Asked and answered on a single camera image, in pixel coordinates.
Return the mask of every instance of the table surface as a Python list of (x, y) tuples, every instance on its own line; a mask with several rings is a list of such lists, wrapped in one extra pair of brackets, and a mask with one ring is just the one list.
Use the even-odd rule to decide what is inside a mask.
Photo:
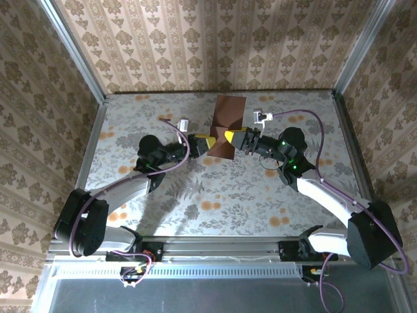
[[(189, 118), (190, 133), (208, 134), (218, 93), (113, 95), (100, 133), (87, 190), (126, 175), (135, 166), (138, 143), (154, 134), (163, 144), (176, 140), (158, 118), (177, 123)], [(228, 93), (246, 97), (243, 125), (255, 127), (253, 110), (279, 113), (311, 109), (323, 120), (321, 172), (354, 194), (356, 179), (330, 91)], [(289, 126), (306, 135), (306, 156), (315, 163), (320, 128), (312, 115), (290, 114), (267, 122), (265, 135), (275, 138)], [(274, 168), (273, 161), (262, 165)], [(313, 200), (284, 186), (276, 171), (266, 170), (256, 155), (236, 151), (235, 159), (202, 156), (170, 172), (154, 192), (129, 201), (108, 217), (109, 226), (125, 225), (142, 235), (299, 235), (316, 224), (343, 227)]]

